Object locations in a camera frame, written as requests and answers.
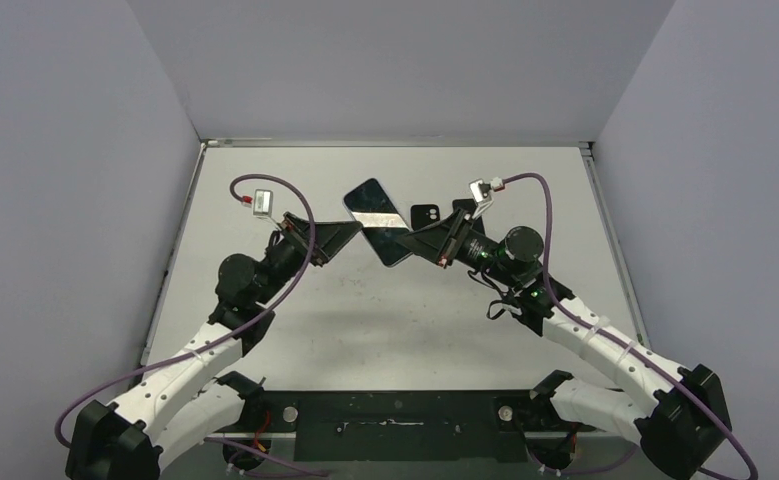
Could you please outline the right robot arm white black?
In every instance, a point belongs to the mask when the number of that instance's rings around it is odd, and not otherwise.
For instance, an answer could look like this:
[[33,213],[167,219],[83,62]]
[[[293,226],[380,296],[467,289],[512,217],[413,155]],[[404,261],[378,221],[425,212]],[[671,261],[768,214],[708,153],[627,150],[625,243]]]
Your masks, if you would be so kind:
[[494,241],[468,212],[401,234],[398,243],[439,267],[469,267],[497,289],[504,309],[539,337],[588,363],[613,384],[600,388],[555,371],[531,392],[530,414],[542,428],[576,422],[638,446],[673,479],[691,479],[732,426],[719,377],[651,352],[597,315],[571,290],[544,276],[542,236],[526,226]]

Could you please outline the purple phone black screen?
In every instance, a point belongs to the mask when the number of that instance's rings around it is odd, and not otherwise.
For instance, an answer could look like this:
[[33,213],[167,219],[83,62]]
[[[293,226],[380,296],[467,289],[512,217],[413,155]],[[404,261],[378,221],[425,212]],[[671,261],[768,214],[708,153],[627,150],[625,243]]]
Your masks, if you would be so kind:
[[452,208],[456,211],[461,211],[461,217],[469,221],[476,219],[475,213],[477,211],[477,207],[477,203],[472,198],[454,199],[452,201]]

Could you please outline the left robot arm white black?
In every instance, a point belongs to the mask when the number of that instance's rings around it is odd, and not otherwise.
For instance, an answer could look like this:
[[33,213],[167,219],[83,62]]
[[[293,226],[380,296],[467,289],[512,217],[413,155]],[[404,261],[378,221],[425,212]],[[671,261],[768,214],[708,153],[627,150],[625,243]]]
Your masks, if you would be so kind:
[[157,479],[179,456],[230,425],[262,420],[262,387],[232,370],[265,336],[274,310],[310,265],[324,266],[362,229],[357,221],[314,223],[286,213],[265,256],[236,253],[217,274],[217,304],[174,356],[145,378],[77,415],[65,474],[70,479]]

